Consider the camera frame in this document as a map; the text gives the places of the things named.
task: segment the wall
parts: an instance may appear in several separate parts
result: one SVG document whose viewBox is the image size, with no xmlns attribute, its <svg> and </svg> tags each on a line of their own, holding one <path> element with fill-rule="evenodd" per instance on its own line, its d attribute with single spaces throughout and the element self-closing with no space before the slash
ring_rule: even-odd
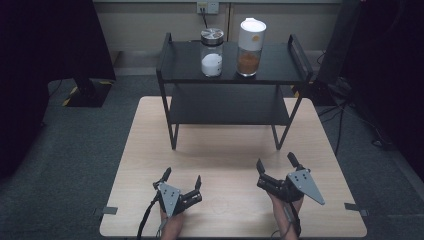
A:
<svg viewBox="0 0 424 240">
<path fill-rule="evenodd" d="M 95 6 L 110 51 L 160 51 L 166 32 L 171 32 L 174 40 L 198 40 L 205 28 L 196 13 L 196 2 L 105 1 L 95 1 Z M 265 43 L 286 42 L 289 34 L 295 33 L 305 50 L 321 50 L 330 39 L 339 6 L 337 0 L 220 2 L 219 14 L 206 15 L 206 20 L 208 27 L 223 29 L 229 41 L 237 41 L 240 23 L 254 17 L 267 24 Z"/>
</svg>

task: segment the wall outlet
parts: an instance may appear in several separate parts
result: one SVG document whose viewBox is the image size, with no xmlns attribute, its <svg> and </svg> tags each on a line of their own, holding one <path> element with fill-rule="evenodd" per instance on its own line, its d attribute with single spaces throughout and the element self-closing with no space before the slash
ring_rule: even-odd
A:
<svg viewBox="0 0 424 240">
<path fill-rule="evenodd" d="M 205 9 L 206 14 L 218 14 L 219 2 L 197 2 L 197 13 L 202 13 L 201 9 Z"/>
<path fill-rule="evenodd" d="M 205 13 L 208 13 L 208 2 L 197 2 L 197 13 L 202 13 L 200 9 L 205 9 Z"/>
<path fill-rule="evenodd" d="M 218 14 L 219 13 L 219 2 L 208 2 L 208 11 L 209 14 Z"/>
</svg>

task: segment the wooden table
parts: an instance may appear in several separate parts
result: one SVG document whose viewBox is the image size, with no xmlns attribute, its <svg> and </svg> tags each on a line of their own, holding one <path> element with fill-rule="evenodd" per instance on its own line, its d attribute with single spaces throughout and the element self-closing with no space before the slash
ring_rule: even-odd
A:
<svg viewBox="0 0 424 240">
<path fill-rule="evenodd" d="M 296 99 L 285 99 L 292 108 Z M 312 170 L 325 205 L 305 197 L 300 211 L 303 237 L 363 237 L 367 230 L 354 204 L 339 164 L 310 100 L 302 101 L 281 150 L 275 149 L 271 126 L 183 125 L 178 148 L 169 147 L 166 118 L 160 97 L 140 100 L 108 207 L 116 215 L 103 217 L 106 237 L 134 237 L 144 212 L 155 196 L 152 183 L 166 168 L 168 184 L 187 193 L 201 175 L 203 201 L 184 212 L 181 237 L 269 237 L 276 224 L 266 192 L 256 186 L 260 158 L 266 174 L 285 179 L 294 169 L 293 152 Z M 155 236 L 160 224 L 159 203 L 147 220 L 143 236 Z"/>
</svg>

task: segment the metal bracket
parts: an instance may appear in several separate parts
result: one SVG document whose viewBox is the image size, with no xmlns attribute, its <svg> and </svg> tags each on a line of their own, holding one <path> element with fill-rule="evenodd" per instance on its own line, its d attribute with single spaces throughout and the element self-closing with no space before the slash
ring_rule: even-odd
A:
<svg viewBox="0 0 424 240">
<path fill-rule="evenodd" d="M 170 186 L 166 183 L 159 184 L 160 193 L 162 195 L 163 205 L 165 206 L 166 215 L 171 217 L 180 197 L 180 189 Z"/>
<path fill-rule="evenodd" d="M 117 207 L 95 208 L 93 210 L 93 215 L 97 217 L 103 217 L 104 214 L 116 215 L 116 212 L 118 212 Z"/>
<path fill-rule="evenodd" d="M 317 185 L 315 184 L 309 170 L 303 169 L 296 172 L 288 174 L 291 182 L 296 186 L 296 188 L 308 195 L 310 198 L 315 200 L 321 205 L 325 204 L 324 198 L 318 190 Z"/>
<path fill-rule="evenodd" d="M 350 211 L 358 211 L 362 217 L 368 217 L 370 213 L 366 209 L 359 209 L 356 204 L 353 203 L 345 203 L 345 209 Z"/>
</svg>

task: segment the black shelf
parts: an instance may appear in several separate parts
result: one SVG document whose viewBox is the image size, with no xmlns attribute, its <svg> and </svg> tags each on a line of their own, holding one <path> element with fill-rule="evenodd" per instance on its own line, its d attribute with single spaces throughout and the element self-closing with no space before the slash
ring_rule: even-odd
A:
<svg viewBox="0 0 424 240">
<path fill-rule="evenodd" d="M 180 124 L 271 125 L 276 148 L 281 149 L 312 68 L 295 35 L 287 44 L 264 45 L 259 69 L 252 77 L 237 73 L 237 51 L 237 43 L 225 42 L 221 75 L 206 77 L 201 71 L 200 43 L 173 42 L 171 34 L 166 34 L 156 75 L 172 149 L 177 145 Z M 170 103 L 166 84 L 174 85 Z M 282 85 L 299 89 L 290 114 Z M 286 126 L 280 139 L 276 125 Z"/>
<path fill-rule="evenodd" d="M 287 125 L 289 114 L 275 85 L 177 84 L 171 124 Z"/>
</svg>

